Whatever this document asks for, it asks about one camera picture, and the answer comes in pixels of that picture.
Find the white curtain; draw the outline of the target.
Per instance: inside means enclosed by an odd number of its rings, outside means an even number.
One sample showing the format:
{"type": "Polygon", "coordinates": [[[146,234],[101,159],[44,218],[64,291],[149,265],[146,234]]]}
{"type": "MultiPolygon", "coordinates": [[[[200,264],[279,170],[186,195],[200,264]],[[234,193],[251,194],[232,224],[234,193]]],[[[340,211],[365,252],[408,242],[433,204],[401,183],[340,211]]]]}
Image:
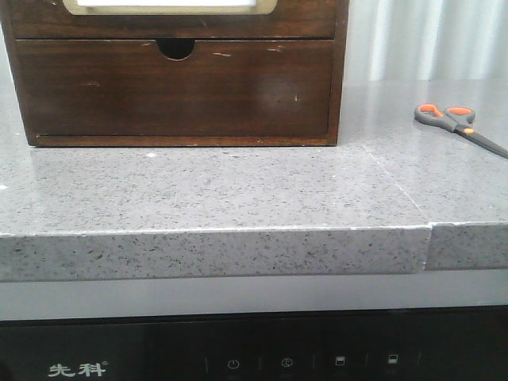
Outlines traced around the white curtain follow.
{"type": "Polygon", "coordinates": [[[352,1],[346,83],[506,79],[505,1],[352,1]]]}

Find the grey orange scissors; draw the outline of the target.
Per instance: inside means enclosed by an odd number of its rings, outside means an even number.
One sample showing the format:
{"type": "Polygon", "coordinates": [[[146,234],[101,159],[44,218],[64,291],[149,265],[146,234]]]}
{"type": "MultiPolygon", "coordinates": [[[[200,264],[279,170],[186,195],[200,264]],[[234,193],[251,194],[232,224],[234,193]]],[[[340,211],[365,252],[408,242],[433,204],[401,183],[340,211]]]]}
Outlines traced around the grey orange scissors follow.
{"type": "Polygon", "coordinates": [[[442,128],[455,133],[470,142],[502,158],[507,158],[507,150],[477,133],[473,127],[475,111],[466,107],[449,107],[440,110],[436,104],[425,103],[414,109],[414,119],[425,125],[442,128]]]}

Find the black appliance control panel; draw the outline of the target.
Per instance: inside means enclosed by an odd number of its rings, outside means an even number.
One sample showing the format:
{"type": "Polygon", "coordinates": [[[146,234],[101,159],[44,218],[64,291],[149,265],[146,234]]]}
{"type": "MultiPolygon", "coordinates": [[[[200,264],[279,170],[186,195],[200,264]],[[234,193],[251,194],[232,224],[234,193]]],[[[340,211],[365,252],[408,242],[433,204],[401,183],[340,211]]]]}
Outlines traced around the black appliance control panel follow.
{"type": "Polygon", "coordinates": [[[505,306],[4,321],[4,380],[504,380],[505,306]]]}

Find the dark wooden drawer cabinet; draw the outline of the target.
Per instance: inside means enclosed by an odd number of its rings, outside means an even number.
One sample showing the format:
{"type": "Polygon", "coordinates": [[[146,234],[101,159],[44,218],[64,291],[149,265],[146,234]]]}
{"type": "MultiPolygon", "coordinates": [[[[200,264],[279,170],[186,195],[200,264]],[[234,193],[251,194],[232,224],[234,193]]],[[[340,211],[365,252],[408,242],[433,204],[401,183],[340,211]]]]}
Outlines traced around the dark wooden drawer cabinet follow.
{"type": "MultiPolygon", "coordinates": [[[[275,9],[278,1],[61,1],[73,15],[82,16],[190,16],[190,15],[265,15],[275,9]]],[[[334,145],[337,142],[340,120],[341,93],[344,76],[344,54],[348,29],[348,5],[336,11],[336,24],[332,37],[265,37],[265,38],[134,38],[134,39],[18,39],[13,34],[10,20],[1,15],[2,31],[10,69],[25,127],[27,141],[37,147],[199,147],[199,146],[294,146],[334,145]],[[29,120],[25,86],[20,73],[17,42],[20,40],[175,40],[176,46],[164,48],[166,57],[181,60],[192,51],[194,40],[329,40],[333,44],[332,77],[329,97],[329,117],[326,131],[297,137],[246,136],[246,137],[170,137],[170,136],[52,136],[36,133],[29,120]]]]}

